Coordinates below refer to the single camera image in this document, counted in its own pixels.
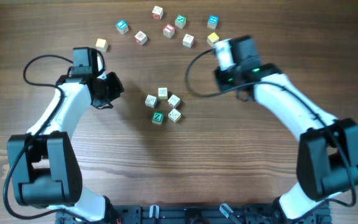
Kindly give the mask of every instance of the wooden surface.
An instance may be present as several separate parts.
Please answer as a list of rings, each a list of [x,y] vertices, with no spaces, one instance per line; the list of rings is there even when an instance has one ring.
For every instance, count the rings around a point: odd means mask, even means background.
[[[161,21],[152,18],[163,7]],[[186,26],[172,39],[162,33],[178,14]],[[219,16],[216,30],[207,28]],[[129,32],[115,23],[124,19]],[[148,36],[144,46],[134,35]],[[358,122],[358,1],[119,1],[0,6],[0,223],[51,223],[53,216],[22,221],[2,204],[2,184],[9,168],[6,142],[27,131],[41,116],[54,90],[26,85],[22,69],[32,58],[56,54],[72,58],[72,48],[110,43],[104,54],[125,88],[113,110],[90,108],[72,139],[84,183],[113,204],[171,205],[271,202],[296,182],[297,142],[281,122],[257,103],[233,94],[199,99],[189,95],[183,77],[191,59],[209,48],[207,36],[221,39],[252,34],[262,60],[279,65],[316,104],[339,118]],[[182,46],[188,33],[191,49]],[[200,92],[217,91],[212,55],[191,73]],[[69,64],[57,59],[34,63],[29,79],[55,83]],[[147,94],[167,87],[182,100],[177,124],[165,117],[151,122],[154,111],[170,111],[166,101],[153,110]],[[40,212],[21,208],[21,213]],[[358,223],[354,208],[333,206],[335,223]]]

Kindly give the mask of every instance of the wood grain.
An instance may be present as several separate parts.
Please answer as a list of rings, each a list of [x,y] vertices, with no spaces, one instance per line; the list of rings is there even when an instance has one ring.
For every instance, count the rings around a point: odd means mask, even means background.
[[[164,8],[161,21],[151,10]],[[172,39],[162,33],[178,14],[186,26]],[[207,28],[219,16],[216,30]],[[130,29],[121,35],[115,22]],[[134,35],[148,35],[144,46]],[[115,71],[125,93],[113,110],[89,109],[72,144],[85,185],[113,204],[170,205],[271,202],[296,182],[297,143],[268,110],[227,94],[199,99],[184,86],[190,61],[209,48],[207,36],[221,39],[254,36],[264,62],[279,65],[316,104],[339,118],[358,122],[358,1],[116,1],[102,3],[0,5],[0,223],[51,223],[53,216],[22,221],[2,204],[2,184],[9,168],[6,142],[25,133],[44,112],[54,90],[26,85],[22,69],[32,58],[57,54],[72,58],[72,48],[107,39],[108,70]],[[182,46],[188,33],[191,49]],[[200,92],[217,91],[209,55],[191,71]],[[35,62],[34,82],[54,83],[69,65],[57,59]],[[151,123],[147,94],[167,87],[182,100],[178,123]],[[156,111],[168,114],[161,102]],[[21,213],[40,212],[14,208]],[[354,208],[333,206],[335,223],[358,223]]]

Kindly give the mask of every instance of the yellow cube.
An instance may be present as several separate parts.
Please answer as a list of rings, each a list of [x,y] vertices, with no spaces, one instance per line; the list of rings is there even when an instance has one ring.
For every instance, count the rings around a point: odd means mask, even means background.
[[[109,44],[107,43],[107,40],[98,39],[96,41],[96,49],[106,52],[108,47],[109,47]]]
[[[218,35],[216,35],[216,34],[213,32],[212,34],[210,34],[210,35],[208,36],[208,38],[206,39],[206,41],[207,41],[207,43],[210,44],[211,47],[213,47],[214,44],[219,41],[219,37],[218,37]]]

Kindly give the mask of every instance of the black metal base plate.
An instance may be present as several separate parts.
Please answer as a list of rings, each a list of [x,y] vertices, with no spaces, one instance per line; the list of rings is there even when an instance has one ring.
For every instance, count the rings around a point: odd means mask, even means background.
[[[276,224],[270,218],[273,209],[271,203],[232,206],[231,208],[243,224]],[[122,217],[121,224],[234,224],[219,211],[219,206],[160,207],[158,219],[149,218],[149,207],[130,205],[114,206],[114,209]],[[55,223],[79,224],[81,222],[77,222],[67,214],[57,213]],[[329,205],[322,206],[310,216],[298,221],[297,224],[332,224]]]

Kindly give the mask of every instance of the cube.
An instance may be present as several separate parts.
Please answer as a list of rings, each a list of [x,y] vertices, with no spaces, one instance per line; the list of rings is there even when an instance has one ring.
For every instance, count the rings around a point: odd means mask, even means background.
[[[177,19],[175,19],[175,26],[183,29],[186,25],[186,17],[183,15],[178,15]]]
[[[146,34],[144,34],[142,31],[139,31],[136,35],[135,35],[135,39],[136,42],[140,45],[143,45],[144,43],[146,43],[147,41],[147,36]]]
[[[158,98],[160,100],[168,99],[168,88],[158,88]]]
[[[191,47],[194,42],[194,37],[192,35],[185,35],[185,38],[183,38],[183,45],[186,47]]]
[[[181,117],[181,113],[176,110],[173,109],[169,114],[168,114],[168,118],[171,119],[173,122],[177,122]]]
[[[215,43],[219,42],[219,37],[214,32],[208,36],[206,39],[207,43],[210,44],[211,47],[215,45]]]
[[[218,16],[210,15],[210,17],[208,19],[207,27],[211,28],[211,29],[216,29],[216,25],[218,24],[218,20],[219,20]]]
[[[146,106],[155,108],[155,105],[157,104],[157,97],[152,96],[152,95],[147,95],[145,104],[146,104]]]
[[[164,119],[164,115],[159,112],[154,112],[152,122],[154,124],[162,124],[162,120]]]
[[[98,39],[96,41],[96,49],[106,52],[108,47],[109,47],[109,44],[107,43],[107,40]]]
[[[162,32],[164,33],[165,37],[171,38],[175,33],[175,28],[172,25],[167,24],[162,30]]]
[[[164,11],[161,7],[154,6],[152,14],[154,19],[161,19],[162,15],[164,14]]]
[[[117,30],[121,33],[121,34],[125,34],[126,32],[128,32],[128,24],[124,21],[124,20],[120,20],[116,23],[116,27]]]
[[[173,107],[176,108],[179,104],[180,104],[180,99],[179,97],[172,95],[169,100],[168,100],[168,104]]]

